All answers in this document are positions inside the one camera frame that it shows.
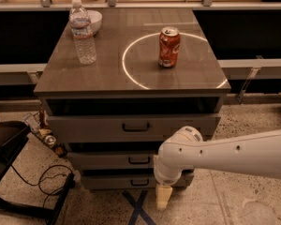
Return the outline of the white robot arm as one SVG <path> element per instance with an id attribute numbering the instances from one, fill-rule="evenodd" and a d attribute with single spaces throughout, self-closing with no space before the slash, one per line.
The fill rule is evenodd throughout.
<path id="1" fill-rule="evenodd" d="M 180 128 L 154 156 L 159 210 L 167 208 L 182 171 L 194 169 L 281 179 L 281 129 L 206 142 L 195 128 Z"/>

